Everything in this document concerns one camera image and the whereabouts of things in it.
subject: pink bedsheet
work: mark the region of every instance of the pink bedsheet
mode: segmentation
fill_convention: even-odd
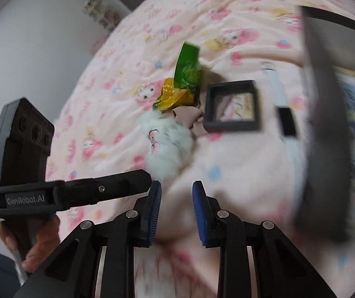
[[[137,298],[215,296],[219,252],[205,250],[198,239],[191,202],[195,180],[242,219],[289,224],[295,191],[261,62],[273,62],[306,145],[299,4],[355,20],[353,0],[146,0],[121,22],[79,79],[56,124],[48,180],[146,168],[151,144],[136,120],[151,109],[162,81],[173,76],[184,41],[200,46],[200,62],[226,81],[255,80],[261,94],[260,132],[199,138],[190,167],[162,185],[156,238],[170,244],[135,251]],[[109,221],[134,200],[61,212],[60,235],[85,219]],[[354,292],[355,242],[338,247],[291,236],[339,298]]]

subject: metal pin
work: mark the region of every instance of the metal pin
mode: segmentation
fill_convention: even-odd
[[[220,210],[220,211],[218,211],[218,216],[221,218],[221,219],[225,219],[226,217],[228,217],[229,216],[229,213],[228,213],[228,211],[225,211],[225,210]]]
[[[126,216],[127,218],[129,219],[133,219],[134,217],[136,217],[138,215],[138,213],[135,211],[135,210],[130,210],[130,211],[127,211],[126,213]]]
[[[83,230],[87,230],[88,228],[92,227],[92,222],[91,221],[83,221],[81,222],[81,224],[79,224],[79,226],[83,229]]]
[[[263,222],[262,225],[263,225],[263,227],[264,227],[265,229],[267,229],[267,230],[271,230],[271,229],[274,228],[273,222],[270,222],[270,221],[265,221],[265,222]]]

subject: snack bag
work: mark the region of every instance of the snack bag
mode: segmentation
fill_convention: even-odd
[[[199,48],[184,43],[175,67],[174,78],[167,78],[161,95],[155,100],[155,110],[167,110],[180,105],[193,105],[195,92],[202,83]]]

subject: white fur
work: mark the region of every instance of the white fur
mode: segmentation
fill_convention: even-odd
[[[158,149],[145,158],[147,171],[162,182],[175,178],[191,160],[193,139],[190,130],[170,117],[163,117],[159,111],[146,112],[139,124],[147,137],[152,130],[158,130],[154,136]]]

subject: finger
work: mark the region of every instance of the finger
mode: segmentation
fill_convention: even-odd
[[[49,242],[38,243],[33,246],[22,263],[23,269],[26,272],[34,272],[59,244],[60,239],[56,237]]]
[[[46,243],[53,240],[59,233],[60,219],[57,215],[49,218],[37,232],[38,243]]]
[[[4,221],[0,222],[0,239],[9,250],[17,250],[17,241],[12,235],[12,232],[6,226]]]

